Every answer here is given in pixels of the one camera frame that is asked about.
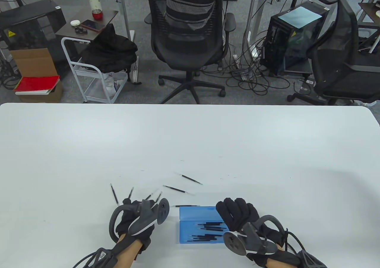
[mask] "gray plastic disc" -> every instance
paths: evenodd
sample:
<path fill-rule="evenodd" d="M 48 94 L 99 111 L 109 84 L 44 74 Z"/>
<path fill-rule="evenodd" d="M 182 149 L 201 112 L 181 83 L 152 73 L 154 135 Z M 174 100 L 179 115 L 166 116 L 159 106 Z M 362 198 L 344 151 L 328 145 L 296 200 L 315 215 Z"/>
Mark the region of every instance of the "gray plastic disc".
<path fill-rule="evenodd" d="M 159 203 L 159 207 L 157 208 L 157 224 L 162 224 L 168 214 L 169 214 L 170 206 L 167 199 L 162 198 Z"/>
<path fill-rule="evenodd" d="M 233 233 L 226 232 L 223 234 L 224 244 L 229 250 L 237 255 L 245 256 L 247 254 L 246 248 L 244 247 L 243 242 Z"/>

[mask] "red cup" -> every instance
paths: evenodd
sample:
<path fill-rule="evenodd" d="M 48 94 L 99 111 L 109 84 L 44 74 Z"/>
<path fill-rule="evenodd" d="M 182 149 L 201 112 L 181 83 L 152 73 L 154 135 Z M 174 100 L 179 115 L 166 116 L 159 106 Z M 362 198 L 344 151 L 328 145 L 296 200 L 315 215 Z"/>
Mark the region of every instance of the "red cup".
<path fill-rule="evenodd" d="M 92 17 L 94 17 L 95 20 L 103 19 L 103 11 L 100 9 L 92 10 Z"/>

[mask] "brown table top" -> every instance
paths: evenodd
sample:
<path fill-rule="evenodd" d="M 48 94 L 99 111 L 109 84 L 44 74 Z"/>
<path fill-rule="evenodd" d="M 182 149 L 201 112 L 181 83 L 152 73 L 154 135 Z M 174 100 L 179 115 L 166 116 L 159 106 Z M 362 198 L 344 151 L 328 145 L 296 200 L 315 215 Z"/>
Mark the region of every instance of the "brown table top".
<path fill-rule="evenodd" d="M 76 15 L 68 20 L 68 22 L 58 31 L 56 32 L 57 36 L 63 36 L 63 37 L 73 37 L 75 39 L 87 39 L 87 40 L 94 40 L 100 32 L 91 31 L 90 29 L 87 29 L 87 34 L 77 34 L 75 33 L 74 27 L 70 25 L 70 22 L 72 20 L 80 20 L 80 22 L 84 22 L 85 20 L 91 20 L 94 22 L 98 22 L 103 25 L 107 25 L 112 19 L 116 16 L 118 11 L 114 10 L 103 10 L 103 20 L 94 20 L 92 17 L 91 9 L 83 8 L 80 10 Z"/>
<path fill-rule="evenodd" d="M 375 6 L 375 3 L 359 3 L 359 6 L 363 11 L 374 21 L 377 25 L 380 26 L 380 18 L 376 16 L 376 11 L 379 11 L 380 8 Z"/>

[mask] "forearm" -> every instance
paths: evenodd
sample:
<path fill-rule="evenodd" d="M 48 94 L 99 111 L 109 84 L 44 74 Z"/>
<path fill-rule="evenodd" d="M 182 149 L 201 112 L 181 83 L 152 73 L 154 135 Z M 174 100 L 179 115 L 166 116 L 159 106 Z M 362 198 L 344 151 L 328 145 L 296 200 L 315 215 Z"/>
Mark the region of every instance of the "forearm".
<path fill-rule="evenodd" d="M 122 241 L 125 234 L 123 234 L 119 241 Z M 114 268 L 130 268 L 132 266 L 133 260 L 136 258 L 136 255 L 139 253 L 143 244 L 141 241 L 136 240 L 128 248 L 123 250 L 118 256 L 118 262 Z"/>
<path fill-rule="evenodd" d="M 284 250 L 281 246 L 277 245 L 278 249 Z M 297 268 L 296 266 L 290 265 L 288 263 L 280 262 L 277 260 L 273 260 L 268 258 L 266 261 L 266 267 L 267 268 Z"/>

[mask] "hand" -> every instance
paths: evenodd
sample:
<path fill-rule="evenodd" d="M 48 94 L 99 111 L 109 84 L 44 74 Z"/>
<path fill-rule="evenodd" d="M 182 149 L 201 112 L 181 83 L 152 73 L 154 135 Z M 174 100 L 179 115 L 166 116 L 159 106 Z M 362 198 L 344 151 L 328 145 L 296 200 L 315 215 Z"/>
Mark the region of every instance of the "hand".
<path fill-rule="evenodd" d="M 225 198 L 224 201 L 219 201 L 216 204 L 216 210 L 220 214 L 224 223 L 230 231 L 241 233 L 242 227 L 247 222 L 256 222 L 260 216 L 251 203 L 246 203 L 242 198 L 237 198 L 233 201 L 231 198 Z M 270 229 L 265 224 L 258 228 L 258 235 L 266 237 L 274 243 L 283 246 L 283 236 L 279 231 Z"/>
<path fill-rule="evenodd" d="M 150 200 L 150 202 L 151 202 L 151 207 L 153 207 L 154 201 Z M 139 201 L 131 202 L 131 200 L 128 198 L 123 200 L 123 204 L 131 204 L 131 205 L 136 206 L 136 207 L 140 203 L 141 202 L 139 202 Z M 137 215 L 133 211 L 124 211 L 123 212 L 121 222 L 118 224 L 118 226 L 116 227 L 116 230 L 115 230 L 116 233 L 119 235 L 119 237 L 122 234 L 128 235 L 129 226 L 132 224 L 132 222 L 135 219 L 137 219 L 138 216 L 139 215 Z M 150 227 L 148 227 L 147 229 L 145 229 L 144 231 L 142 231 L 141 233 L 133 236 L 134 238 L 136 238 L 142 242 L 142 244 L 143 244 L 142 251 L 145 250 L 148 247 L 148 245 L 151 243 L 150 236 L 152 235 L 153 230 L 154 230 L 154 224 L 151 225 Z"/>
<path fill-rule="evenodd" d="M 244 224 L 247 222 L 254 223 L 259 219 L 259 214 L 255 207 L 251 203 L 246 203 L 242 198 L 237 198 L 235 201 L 231 198 L 225 198 L 224 201 L 220 201 L 216 204 L 216 210 L 228 229 L 239 233 L 242 233 L 241 229 Z M 260 237 L 266 237 L 281 247 L 284 245 L 284 239 L 281 233 L 267 227 L 265 224 L 258 228 L 257 234 Z M 266 267 L 268 259 L 277 260 L 296 267 L 300 263 L 300 259 L 297 256 L 287 251 L 282 251 L 281 249 L 273 255 L 248 253 L 247 258 L 254 261 L 260 267 Z"/>

